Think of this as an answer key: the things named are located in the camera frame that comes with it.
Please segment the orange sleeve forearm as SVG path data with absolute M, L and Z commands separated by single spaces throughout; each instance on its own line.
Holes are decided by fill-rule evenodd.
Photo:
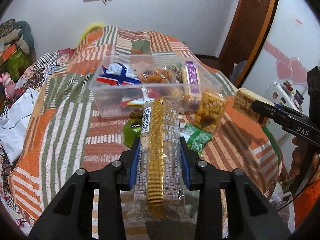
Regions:
M 319 179 L 308 185 L 299 197 L 293 201 L 295 212 L 295 228 L 306 219 L 313 205 L 319 198 Z

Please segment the right hand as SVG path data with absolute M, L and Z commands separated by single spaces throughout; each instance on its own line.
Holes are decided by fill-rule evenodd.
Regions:
M 292 143 L 296 146 L 296 148 L 292 152 L 292 163 L 289 171 L 289 176 L 291 179 L 295 179 L 296 176 L 300 174 L 300 167 L 302 165 L 303 159 L 305 157 L 305 153 L 302 150 L 302 138 L 294 137 L 292 139 Z M 319 155 L 315 153 L 312 159 L 313 172 L 315 173 L 313 177 L 309 180 L 309 183 L 314 183 L 319 179 Z

